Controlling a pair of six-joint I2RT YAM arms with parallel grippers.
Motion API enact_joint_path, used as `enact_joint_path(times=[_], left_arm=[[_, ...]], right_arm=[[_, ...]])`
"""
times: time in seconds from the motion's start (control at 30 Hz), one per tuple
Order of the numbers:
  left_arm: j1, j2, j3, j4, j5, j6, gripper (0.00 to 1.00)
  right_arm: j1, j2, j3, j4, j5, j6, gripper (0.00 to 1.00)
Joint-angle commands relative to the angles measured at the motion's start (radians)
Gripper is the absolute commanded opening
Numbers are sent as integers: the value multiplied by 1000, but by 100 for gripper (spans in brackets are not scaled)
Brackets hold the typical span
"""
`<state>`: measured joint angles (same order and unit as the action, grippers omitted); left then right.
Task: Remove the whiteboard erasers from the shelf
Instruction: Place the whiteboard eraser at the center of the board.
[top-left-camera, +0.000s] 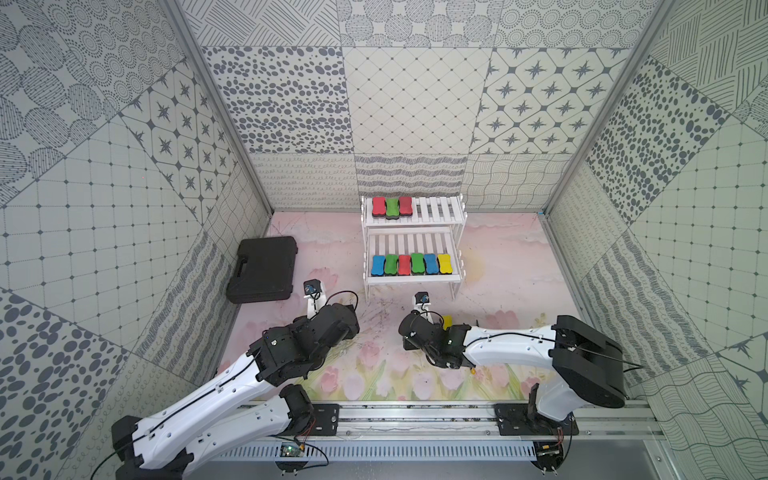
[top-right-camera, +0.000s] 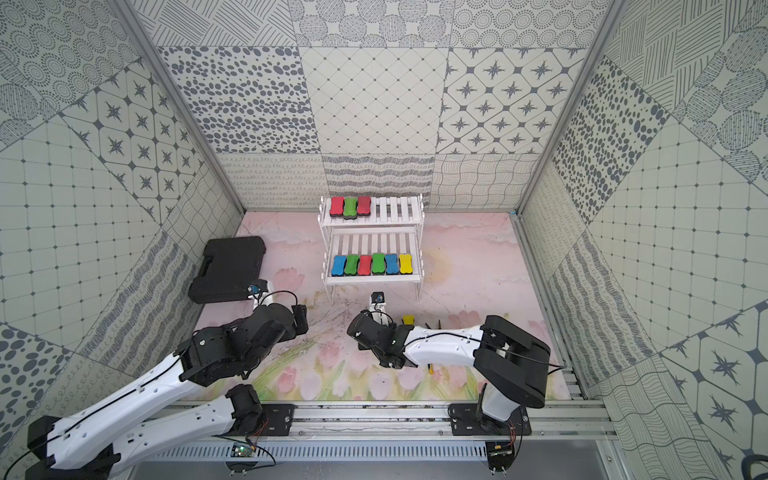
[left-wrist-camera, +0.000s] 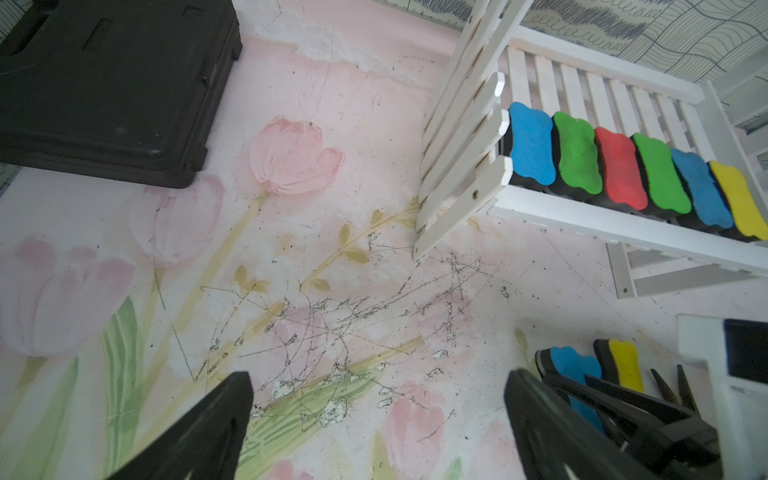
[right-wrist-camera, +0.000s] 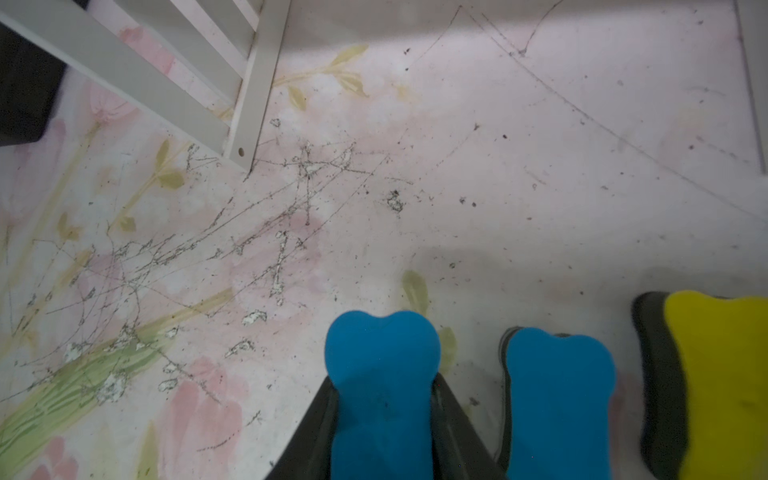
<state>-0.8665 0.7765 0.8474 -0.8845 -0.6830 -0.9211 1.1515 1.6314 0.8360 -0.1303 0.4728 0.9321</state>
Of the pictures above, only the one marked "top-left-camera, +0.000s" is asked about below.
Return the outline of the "red eraser top shelf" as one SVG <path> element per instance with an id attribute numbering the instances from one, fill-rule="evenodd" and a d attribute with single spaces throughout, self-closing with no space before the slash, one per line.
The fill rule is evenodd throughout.
<path id="1" fill-rule="evenodd" d="M 401 217 L 411 217 L 413 215 L 413 198 L 401 196 L 398 199 L 398 210 Z"/>
<path id="2" fill-rule="evenodd" d="M 371 215 L 373 218 L 383 218 L 387 213 L 387 203 L 385 197 L 373 197 Z"/>

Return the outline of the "green eraser top shelf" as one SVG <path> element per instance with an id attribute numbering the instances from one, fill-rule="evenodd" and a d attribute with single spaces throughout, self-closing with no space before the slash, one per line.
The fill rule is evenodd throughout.
<path id="1" fill-rule="evenodd" d="M 398 197 L 385 199 L 385 218 L 397 220 L 400 217 L 400 202 Z"/>

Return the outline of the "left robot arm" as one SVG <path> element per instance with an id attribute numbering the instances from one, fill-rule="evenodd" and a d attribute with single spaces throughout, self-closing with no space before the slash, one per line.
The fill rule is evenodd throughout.
<path id="1" fill-rule="evenodd" d="M 116 421 L 116 478 L 183 479 L 254 439 L 309 433 L 315 408 L 299 382 L 359 331 L 354 306 L 341 303 L 265 330 L 235 363 L 182 400 Z"/>

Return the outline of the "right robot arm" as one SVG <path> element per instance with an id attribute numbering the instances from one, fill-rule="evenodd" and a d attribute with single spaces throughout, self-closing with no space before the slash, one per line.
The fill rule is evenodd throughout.
<path id="1" fill-rule="evenodd" d="M 642 367 L 624 358 L 618 341 L 570 315 L 558 316 L 550 326 L 503 330 L 468 324 L 444 328 L 414 310 L 398 333 L 405 348 L 422 351 L 438 368 L 522 365 L 553 371 L 550 380 L 531 388 L 529 411 L 554 422 L 585 405 L 624 407 L 624 370 Z"/>

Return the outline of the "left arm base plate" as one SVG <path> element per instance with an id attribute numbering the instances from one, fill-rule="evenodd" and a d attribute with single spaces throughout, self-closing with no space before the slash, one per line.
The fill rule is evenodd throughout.
<path id="1" fill-rule="evenodd" d="M 341 406 L 335 403 L 307 404 L 289 408 L 290 420 L 283 436 L 335 436 Z"/>

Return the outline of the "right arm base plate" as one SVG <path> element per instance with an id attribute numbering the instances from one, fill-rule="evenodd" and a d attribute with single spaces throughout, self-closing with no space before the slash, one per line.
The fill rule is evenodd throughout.
<path id="1" fill-rule="evenodd" d="M 496 425 L 501 436 L 569 437 L 579 434 L 576 420 L 568 415 L 563 421 L 540 415 L 534 407 L 522 403 L 493 405 Z"/>

